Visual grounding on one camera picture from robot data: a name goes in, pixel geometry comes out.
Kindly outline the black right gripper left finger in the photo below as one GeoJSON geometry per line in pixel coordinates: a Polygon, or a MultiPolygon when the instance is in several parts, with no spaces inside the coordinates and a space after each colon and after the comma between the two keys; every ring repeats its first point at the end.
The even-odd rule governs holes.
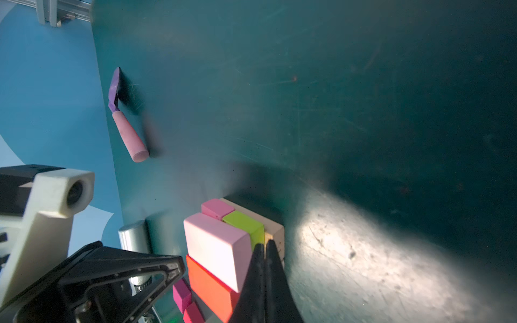
{"type": "Polygon", "coordinates": [[[238,303],[229,322],[265,322],[265,278],[265,247],[263,244],[257,244],[238,303]]]}

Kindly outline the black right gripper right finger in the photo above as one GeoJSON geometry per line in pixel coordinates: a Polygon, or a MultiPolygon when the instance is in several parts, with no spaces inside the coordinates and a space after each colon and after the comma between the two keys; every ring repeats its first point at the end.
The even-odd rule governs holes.
{"type": "Polygon", "coordinates": [[[269,240],[266,245],[265,276],[265,322],[303,322],[274,240],[269,240]]]}

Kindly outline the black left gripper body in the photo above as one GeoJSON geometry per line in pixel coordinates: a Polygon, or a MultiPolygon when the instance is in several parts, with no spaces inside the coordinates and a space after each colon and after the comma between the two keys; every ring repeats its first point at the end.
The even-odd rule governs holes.
{"type": "Polygon", "coordinates": [[[17,294],[1,307],[1,323],[65,322],[65,304],[59,292],[58,282],[89,252],[99,247],[100,241],[85,245],[17,294]]]}

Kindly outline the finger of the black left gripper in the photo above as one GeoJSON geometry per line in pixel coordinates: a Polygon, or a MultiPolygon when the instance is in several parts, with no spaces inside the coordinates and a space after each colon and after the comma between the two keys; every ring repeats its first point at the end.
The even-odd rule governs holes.
{"type": "Polygon", "coordinates": [[[138,322],[183,277],[182,257],[99,247],[58,282],[66,322],[138,322]]]}

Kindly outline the red wood block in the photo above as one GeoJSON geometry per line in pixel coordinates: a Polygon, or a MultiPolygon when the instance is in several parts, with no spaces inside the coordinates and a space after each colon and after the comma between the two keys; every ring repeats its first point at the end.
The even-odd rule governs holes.
{"type": "Polygon", "coordinates": [[[191,289],[222,322],[229,322],[240,294],[189,255],[186,256],[186,260],[191,289]]]}

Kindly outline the light pink wood block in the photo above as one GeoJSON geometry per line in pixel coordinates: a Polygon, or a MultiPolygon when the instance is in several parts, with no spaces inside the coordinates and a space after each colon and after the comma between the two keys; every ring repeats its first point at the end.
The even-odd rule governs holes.
{"type": "Polygon", "coordinates": [[[188,255],[235,292],[241,292],[252,257],[243,230],[196,213],[183,222],[188,255]]]}

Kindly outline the natural wood block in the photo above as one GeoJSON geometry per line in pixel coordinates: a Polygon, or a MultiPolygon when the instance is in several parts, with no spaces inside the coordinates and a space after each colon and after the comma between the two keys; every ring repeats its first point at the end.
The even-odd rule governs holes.
{"type": "Polygon", "coordinates": [[[265,226],[265,244],[268,240],[275,241],[281,263],[283,267],[285,267],[285,227],[277,222],[274,222],[271,219],[268,219],[254,211],[251,211],[245,207],[233,203],[225,198],[221,198],[220,200],[226,203],[227,205],[234,207],[235,210],[257,220],[258,222],[261,222],[265,226]]]}

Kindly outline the yellow-green wood block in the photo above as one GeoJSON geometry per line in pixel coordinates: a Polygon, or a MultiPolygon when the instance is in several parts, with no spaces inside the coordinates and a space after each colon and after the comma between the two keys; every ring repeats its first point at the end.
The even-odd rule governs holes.
{"type": "Polygon", "coordinates": [[[224,223],[245,231],[250,236],[252,249],[257,244],[265,245],[265,226],[248,215],[234,211],[222,218],[224,223]]]}

